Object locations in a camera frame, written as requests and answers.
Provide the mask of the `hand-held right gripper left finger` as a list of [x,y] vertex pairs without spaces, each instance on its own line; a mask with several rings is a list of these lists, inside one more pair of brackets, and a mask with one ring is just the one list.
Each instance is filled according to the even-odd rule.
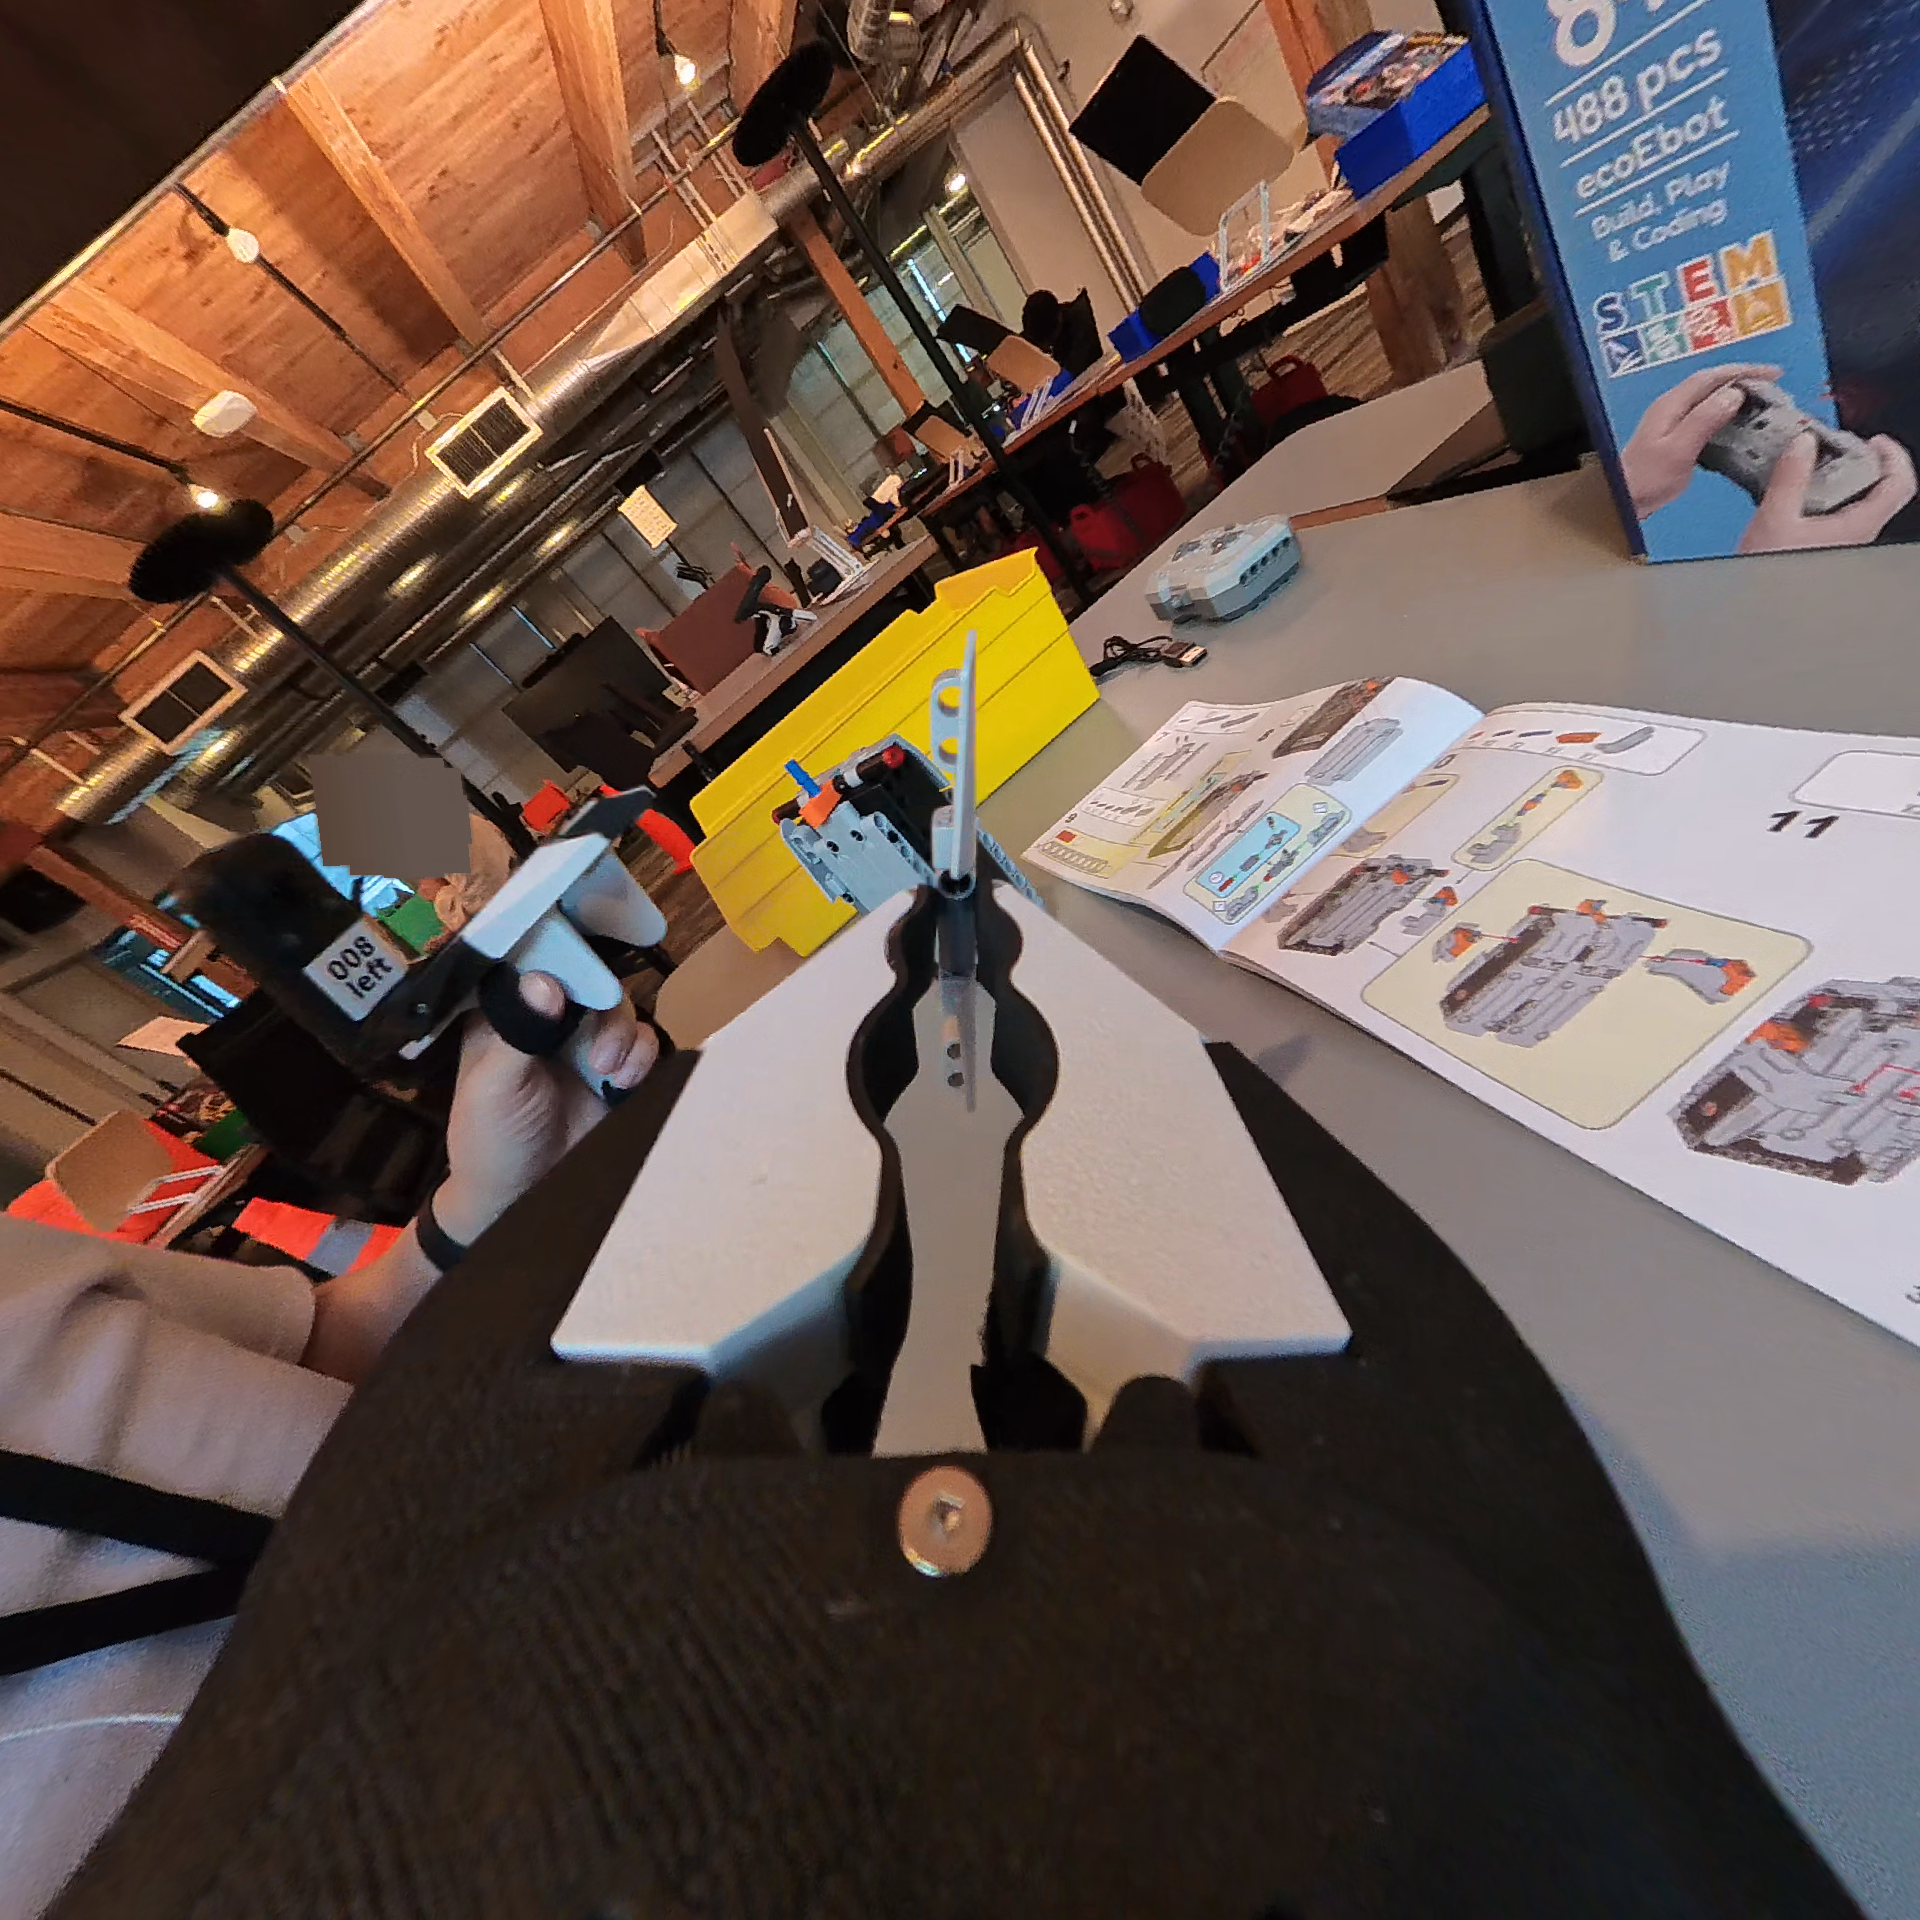
[[697,1049],[556,1356],[753,1381],[807,1448],[877,1454],[911,1308],[889,1112],[921,1077],[932,930],[905,889]]

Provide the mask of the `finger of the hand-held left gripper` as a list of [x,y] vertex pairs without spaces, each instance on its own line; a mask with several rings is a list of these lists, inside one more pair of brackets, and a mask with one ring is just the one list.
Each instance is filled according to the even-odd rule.
[[624,873],[616,840],[656,810],[656,790],[611,790],[560,815],[560,829],[492,889],[457,930],[490,966],[556,979],[616,979],[606,947],[662,952],[662,905]]

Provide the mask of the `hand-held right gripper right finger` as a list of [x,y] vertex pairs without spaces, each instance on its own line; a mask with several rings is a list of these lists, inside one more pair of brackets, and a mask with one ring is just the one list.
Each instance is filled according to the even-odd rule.
[[1200,1026],[1015,881],[978,905],[978,979],[1017,1107],[967,1372],[990,1454],[1083,1454],[1137,1380],[1350,1344]]

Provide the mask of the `grey brick robot model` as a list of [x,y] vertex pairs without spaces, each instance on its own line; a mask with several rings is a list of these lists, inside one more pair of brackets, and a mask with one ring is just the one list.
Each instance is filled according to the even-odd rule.
[[949,810],[947,773],[899,737],[807,773],[786,760],[799,797],[774,810],[786,851],[829,903],[860,917],[941,881],[932,829]]

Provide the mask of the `light grey building beam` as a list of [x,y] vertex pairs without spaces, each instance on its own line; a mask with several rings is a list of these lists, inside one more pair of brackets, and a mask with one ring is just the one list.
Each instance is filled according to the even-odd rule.
[[979,881],[979,833],[978,833],[978,627],[961,639],[961,658],[932,682],[926,749],[947,773],[947,810],[932,815],[932,897],[941,897],[941,1035],[947,1035],[947,1084],[978,1112],[978,881]]

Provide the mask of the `person's left forearm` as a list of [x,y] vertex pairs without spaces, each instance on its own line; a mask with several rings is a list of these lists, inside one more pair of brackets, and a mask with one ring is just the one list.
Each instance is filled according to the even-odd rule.
[[369,1267],[315,1282],[300,1372],[361,1381],[434,1282],[440,1275],[421,1260],[404,1221]]

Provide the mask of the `grey desk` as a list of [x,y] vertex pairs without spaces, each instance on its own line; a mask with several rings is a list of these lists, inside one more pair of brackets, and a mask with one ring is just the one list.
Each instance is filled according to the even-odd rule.
[[[1631,563],[1597,468],[1301,531],[1301,575],[1193,675],[1127,670],[990,804],[1027,851],[1183,696],[1346,675],[1457,696],[1912,737],[1912,542]],[[1043,903],[1250,1058],[1486,1282],[1576,1402],[1718,1706],[1862,1913],[1912,1913],[1912,1344],[1478,1107],[1174,926]]]

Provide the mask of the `person's left hand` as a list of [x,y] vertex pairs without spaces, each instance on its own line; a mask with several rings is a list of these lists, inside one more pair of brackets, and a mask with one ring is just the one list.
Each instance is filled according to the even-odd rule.
[[586,1133],[606,1084],[638,1095],[662,1060],[662,1031],[638,1005],[586,1012],[586,1077],[567,1058],[514,1049],[490,1012],[470,1012],[444,1127],[444,1183],[434,1221],[444,1244],[483,1244]]

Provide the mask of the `black monitor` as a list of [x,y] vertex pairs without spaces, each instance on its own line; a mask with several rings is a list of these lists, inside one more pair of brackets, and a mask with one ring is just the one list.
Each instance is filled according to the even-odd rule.
[[697,727],[670,691],[678,682],[616,618],[601,618],[501,718],[556,764],[638,790]]

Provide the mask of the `white air vent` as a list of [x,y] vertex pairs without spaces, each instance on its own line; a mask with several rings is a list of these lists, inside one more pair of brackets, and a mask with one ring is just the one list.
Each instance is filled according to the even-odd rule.
[[421,459],[464,495],[490,495],[530,443],[545,422],[527,397],[492,389],[464,422],[448,422]]
[[140,737],[152,751],[186,751],[208,722],[221,722],[244,688],[208,658],[186,655],[152,691],[140,691],[119,722]]

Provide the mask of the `brown chair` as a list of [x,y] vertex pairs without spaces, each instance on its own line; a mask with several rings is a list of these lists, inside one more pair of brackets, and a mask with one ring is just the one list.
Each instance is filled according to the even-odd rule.
[[734,670],[774,658],[815,613],[774,566],[734,563],[667,627],[638,627],[641,650],[693,691],[716,691]]

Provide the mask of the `person's light sweater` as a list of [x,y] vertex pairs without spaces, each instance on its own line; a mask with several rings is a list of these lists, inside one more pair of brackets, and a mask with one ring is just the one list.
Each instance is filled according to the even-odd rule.
[[[277,1516],[347,1406],[315,1282],[6,1218],[0,1448]],[[44,1913],[213,1669],[231,1626],[0,1681],[0,1913]]]

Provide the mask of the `open instruction booklet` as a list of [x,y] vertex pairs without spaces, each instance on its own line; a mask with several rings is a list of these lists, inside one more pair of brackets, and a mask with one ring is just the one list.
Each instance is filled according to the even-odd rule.
[[1174,709],[1027,864],[1912,1337],[1912,739],[1346,682]]

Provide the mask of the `black disc floor lamp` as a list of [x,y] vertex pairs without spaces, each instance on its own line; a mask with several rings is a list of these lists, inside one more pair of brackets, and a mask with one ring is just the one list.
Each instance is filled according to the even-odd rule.
[[860,204],[845,199],[830,162],[815,145],[815,111],[829,101],[830,82],[830,53],[829,45],[804,45],[789,49],[774,82],[757,82],[757,96],[748,101],[740,124],[734,124],[734,162],[768,170],[786,147],[807,162],[807,172],[819,182],[829,204],[841,213],[845,232],[860,243],[860,252],[869,257],[877,287],[897,296],[899,322],[911,330],[911,339],[926,349],[932,370],[947,379],[954,417],[967,422],[967,435],[979,440],[999,495],[1017,501],[1027,523],[1043,539],[1043,550],[1054,553],[1054,566],[1069,575],[1074,601],[1093,605],[1093,575],[1088,563],[1054,539],[1043,501],[1033,495],[1033,481],[1015,468],[1015,459],[999,453],[979,397],[967,389],[961,365],[949,358],[949,349],[926,330],[921,302],[905,296],[905,287],[897,279],[889,252],[877,245],[877,232],[864,230]]
[[290,641],[332,691],[347,691],[392,749],[359,739],[308,773],[322,856],[359,878],[457,878],[477,873],[470,829],[490,824],[508,851],[530,851],[530,833],[508,810],[483,810],[464,773],[413,737],[369,688],[322,655],[290,613],[277,613],[244,563],[269,542],[269,510],[256,501],[221,501],[208,510],[174,516],[137,563],[127,601],[186,605],[231,587],[254,605],[277,641]]

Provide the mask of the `yellow plastic bin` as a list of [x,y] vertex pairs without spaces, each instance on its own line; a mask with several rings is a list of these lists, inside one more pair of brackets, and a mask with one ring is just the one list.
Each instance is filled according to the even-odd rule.
[[786,764],[829,773],[889,737],[926,749],[926,696],[941,675],[961,670],[961,639],[978,639],[978,797],[992,797],[1100,704],[1037,550],[941,580],[926,613],[899,613],[693,797],[703,829],[693,873],[748,952],[807,957],[852,920],[780,840],[774,810],[799,797]]

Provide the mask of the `grey remote controller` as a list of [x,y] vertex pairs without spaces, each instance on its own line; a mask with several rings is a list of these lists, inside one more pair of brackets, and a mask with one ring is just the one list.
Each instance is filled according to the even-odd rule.
[[1298,523],[1281,510],[1213,523],[1183,539],[1147,580],[1162,626],[1228,626],[1281,594],[1301,566]]

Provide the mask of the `red bag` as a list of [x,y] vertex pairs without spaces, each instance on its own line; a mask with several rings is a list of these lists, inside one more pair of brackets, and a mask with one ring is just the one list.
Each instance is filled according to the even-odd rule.
[[1162,459],[1137,459],[1100,501],[1069,508],[1069,539],[1093,575],[1137,566],[1183,523],[1183,495]]
[[1271,443],[1350,406],[1359,397],[1332,397],[1308,358],[1271,358],[1263,381],[1250,389],[1250,422]]

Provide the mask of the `black box with green light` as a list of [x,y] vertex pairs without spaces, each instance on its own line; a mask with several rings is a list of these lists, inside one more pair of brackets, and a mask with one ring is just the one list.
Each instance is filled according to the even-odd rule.
[[1576,365],[1558,330],[1558,311],[1536,296],[1521,318],[1498,318],[1478,349],[1486,401],[1498,417],[1498,440],[1515,459],[1544,463],[1567,459],[1581,463],[1595,453]]

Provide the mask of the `wooden table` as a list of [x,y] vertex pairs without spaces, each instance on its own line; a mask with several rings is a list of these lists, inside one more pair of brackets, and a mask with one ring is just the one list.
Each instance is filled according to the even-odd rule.
[[1424,199],[1457,184],[1484,153],[1493,153],[1486,106],[1466,111],[1424,153],[1414,153],[1414,170],[1385,182],[1369,199],[1332,204],[1298,243],[1263,252],[1244,279],[1219,287],[1143,358],[1106,370],[1100,397],[1115,397],[1127,379],[1167,370],[1202,453],[1213,453],[1219,422],[1234,417],[1228,370],[1244,355],[1281,339],[1287,330],[1324,318],[1350,293],[1362,296],[1369,334],[1393,381],[1448,370],[1448,358],[1464,355],[1464,293]]

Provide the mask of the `black and beige board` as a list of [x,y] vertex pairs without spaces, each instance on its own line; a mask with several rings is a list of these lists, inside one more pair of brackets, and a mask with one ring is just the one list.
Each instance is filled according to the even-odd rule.
[[1281,182],[1308,145],[1301,119],[1263,124],[1183,73],[1151,39],[1112,65],[1069,134],[1183,232],[1209,232],[1234,204]]

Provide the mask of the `blue storage bin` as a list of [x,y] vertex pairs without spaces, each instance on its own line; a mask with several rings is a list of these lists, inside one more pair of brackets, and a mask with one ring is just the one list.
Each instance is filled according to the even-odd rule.
[[1410,172],[1478,111],[1478,49],[1448,29],[1362,29],[1308,73],[1308,134],[1332,134],[1332,170],[1350,199]]

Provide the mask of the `blue robot kit box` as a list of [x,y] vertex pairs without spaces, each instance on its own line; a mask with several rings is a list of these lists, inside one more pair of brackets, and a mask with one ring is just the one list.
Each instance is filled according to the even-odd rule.
[[1644,563],[1912,542],[1920,6],[1464,6]]

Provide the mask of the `silver air duct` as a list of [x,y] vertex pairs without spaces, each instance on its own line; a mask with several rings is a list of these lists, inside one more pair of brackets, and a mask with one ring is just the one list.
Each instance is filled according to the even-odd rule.
[[[616,397],[687,339],[716,296],[780,243],[780,214],[757,189],[740,189],[697,243],[662,257],[638,293],[606,318],[574,330],[527,389],[545,422],[530,443],[490,495],[464,501],[427,459],[421,468],[341,542],[315,563],[277,605],[350,675],[375,658],[390,639],[427,618],[440,601],[464,594],[560,488],[591,463],[586,429],[616,406]],[[152,751],[140,737],[123,737],[87,780],[57,797],[57,815],[87,829],[137,810],[179,764],[208,764],[203,784],[231,764],[254,773],[277,688],[315,682],[315,670],[269,639],[264,618],[231,626],[208,650],[244,696],[208,722],[186,751]]]

